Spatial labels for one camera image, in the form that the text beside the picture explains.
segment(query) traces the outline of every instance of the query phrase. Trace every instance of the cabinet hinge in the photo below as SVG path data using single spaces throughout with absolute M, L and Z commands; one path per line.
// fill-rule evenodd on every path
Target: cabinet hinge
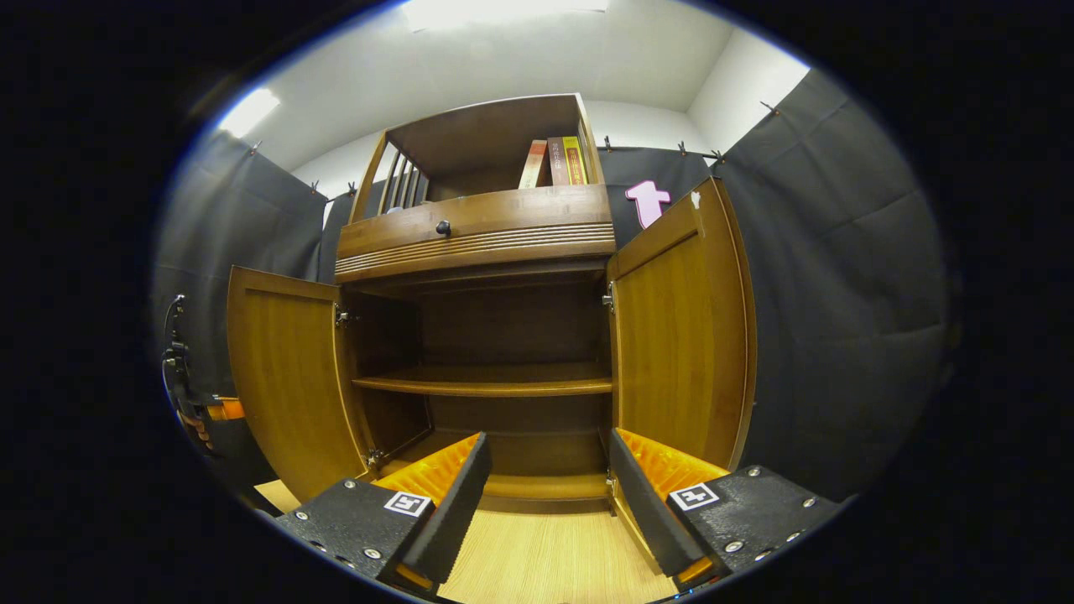
M 373 449 L 369 451 L 369 456 L 362 456 L 362 461 L 365 462 L 365 466 L 373 470 L 380 466 L 380 461 L 384 458 L 384 451 L 380 449 Z
M 350 313 L 344 311 L 338 304 L 333 304 L 336 310 L 336 327 L 343 327 L 344 323 L 350 320 Z
M 612 293 L 612 289 L 611 289 L 611 284 L 613 284 L 613 283 L 615 283 L 615 282 L 613 282 L 613 281 L 608 282 L 608 293 L 606 293 L 606 294 L 604 294 L 604 296 L 600 297 L 600 303 L 604 304 L 605 306 L 608 306 L 608 310 L 611 311 L 611 314 L 614 315 L 615 314 L 615 294 Z

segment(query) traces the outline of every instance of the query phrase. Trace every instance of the pink sticker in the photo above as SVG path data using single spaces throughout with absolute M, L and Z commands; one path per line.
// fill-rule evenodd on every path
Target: pink sticker
M 648 229 L 661 217 L 661 204 L 671 201 L 667 191 L 656 189 L 656 183 L 642 181 L 626 190 L 626 198 L 633 199 L 638 207 L 638 221 L 642 229 Z

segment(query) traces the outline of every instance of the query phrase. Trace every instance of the white wall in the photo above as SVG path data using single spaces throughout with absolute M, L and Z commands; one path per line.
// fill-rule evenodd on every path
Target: white wall
M 607 135 L 612 147 L 678 149 L 682 141 L 688 152 L 709 153 L 705 136 L 685 113 L 630 103 L 583 101 L 597 145 L 604 145 Z M 305 183 L 320 181 L 317 190 L 329 199 L 343 195 L 347 192 L 347 183 L 354 183 L 355 187 L 361 185 L 379 136 L 379 131 L 373 132 L 336 147 L 299 167 L 292 174 Z M 390 158 L 393 153 L 394 147 L 388 145 L 384 156 Z M 387 178 L 389 168 L 390 160 L 381 161 L 374 182 Z M 331 203 L 324 208 L 325 221 L 331 208 Z
M 686 150 L 709 153 L 705 138 L 685 113 L 611 101 L 583 102 L 596 145 L 603 146 L 608 136 L 612 148 L 678 149 L 682 141 Z
M 709 148 L 724 153 L 768 115 L 760 101 L 775 106 L 808 72 L 795 57 L 735 28 L 686 114 Z

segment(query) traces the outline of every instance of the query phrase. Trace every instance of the white sticker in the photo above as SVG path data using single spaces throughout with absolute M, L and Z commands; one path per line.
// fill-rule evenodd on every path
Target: white sticker
M 674 500 L 679 507 L 683 512 L 687 509 L 694 509 L 695 507 L 701 507 L 702 505 L 710 504 L 714 501 L 720 501 L 716 493 L 712 492 L 705 483 L 700 485 L 694 485 L 693 487 L 686 487 L 685 489 L 679 489 L 678 491 L 671 491 L 671 499 Z
M 388 500 L 388 503 L 384 504 L 384 509 L 391 509 L 392 512 L 398 512 L 400 514 L 417 518 L 421 516 L 422 510 L 425 509 L 425 506 L 431 501 L 433 500 L 427 497 L 400 491 L 392 495 L 392 499 Z

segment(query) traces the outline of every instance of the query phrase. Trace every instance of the drawer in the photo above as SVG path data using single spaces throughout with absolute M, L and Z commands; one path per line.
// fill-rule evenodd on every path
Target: drawer
M 450 235 L 436 232 L 440 220 L 451 225 Z M 614 251 L 604 185 L 513 189 L 347 225 L 339 234 L 335 281 Z

